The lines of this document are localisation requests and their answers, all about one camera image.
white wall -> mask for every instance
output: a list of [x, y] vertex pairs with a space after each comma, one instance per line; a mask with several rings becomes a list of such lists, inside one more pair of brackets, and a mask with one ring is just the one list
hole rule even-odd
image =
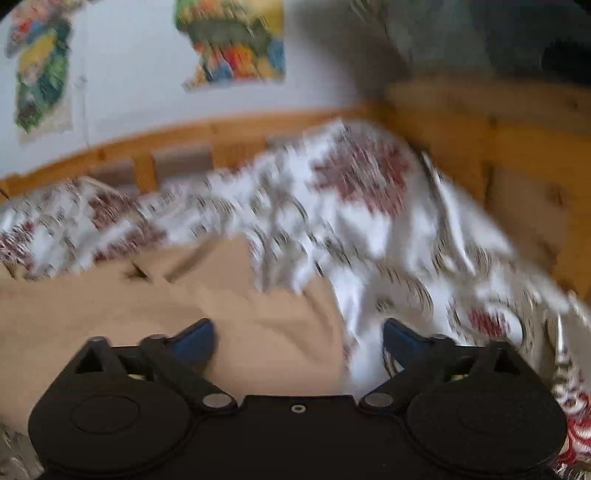
[[[286, 78], [186, 93], [197, 56], [173, 22], [174, 0], [101, 0], [74, 19], [74, 132], [21, 148], [14, 126], [16, 59], [0, 57], [0, 176], [66, 152], [172, 122], [255, 110], [348, 105], [379, 95], [398, 62], [392, 48], [350, 12], [348, 0], [284, 0]], [[0, 41], [8, 23], [0, 24]]]

brown garment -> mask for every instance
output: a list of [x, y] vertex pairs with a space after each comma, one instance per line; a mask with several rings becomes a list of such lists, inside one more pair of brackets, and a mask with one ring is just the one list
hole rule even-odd
[[53, 280], [0, 280], [2, 421], [26, 432], [35, 402], [89, 336], [134, 345], [203, 317], [217, 332], [205, 377], [239, 401], [340, 391], [342, 321], [325, 279], [302, 294], [256, 291], [244, 237], [148, 252], [134, 264], [147, 279], [115, 261]]

floral bedsheet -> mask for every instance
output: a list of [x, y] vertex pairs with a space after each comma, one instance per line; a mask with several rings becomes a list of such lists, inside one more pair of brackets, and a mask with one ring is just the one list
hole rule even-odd
[[206, 232], [248, 236], [260, 288], [298, 289], [317, 271], [330, 279], [346, 331], [344, 393], [397, 373], [382, 351], [386, 317], [465, 345], [508, 338], [567, 415], [557, 471], [591, 469], [588, 310], [522, 262], [426, 155], [371, 124], [327, 124], [239, 170], [141, 197], [85, 177], [41, 189], [0, 206], [0, 261], [39, 279]]

beige fabric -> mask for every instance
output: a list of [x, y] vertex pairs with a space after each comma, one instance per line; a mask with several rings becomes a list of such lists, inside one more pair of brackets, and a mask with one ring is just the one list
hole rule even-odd
[[164, 250], [170, 269], [149, 255], [134, 264], [161, 277], [200, 259], [175, 283], [129, 278], [128, 262], [39, 282], [0, 280], [0, 420], [26, 432], [35, 402], [89, 336], [133, 345], [205, 316], [218, 335], [206, 378], [239, 400], [246, 393], [339, 392], [341, 318], [325, 279], [313, 278], [301, 295], [255, 291], [243, 237], [185, 247], [185, 255]]

wooden bed frame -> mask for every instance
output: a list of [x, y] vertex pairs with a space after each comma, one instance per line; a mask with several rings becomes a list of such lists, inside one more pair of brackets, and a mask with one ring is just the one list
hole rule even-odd
[[124, 138], [0, 180], [9, 196], [129, 158], [142, 192], [158, 188], [154, 152], [202, 143], [214, 168], [264, 150], [269, 138], [333, 118], [386, 126], [430, 152], [437, 166], [480, 203], [494, 167], [509, 167], [569, 193], [569, 231], [554, 278], [581, 296], [591, 291], [591, 93], [534, 82], [424, 77], [397, 83], [387, 101], [347, 109], [258, 113], [208, 119]]

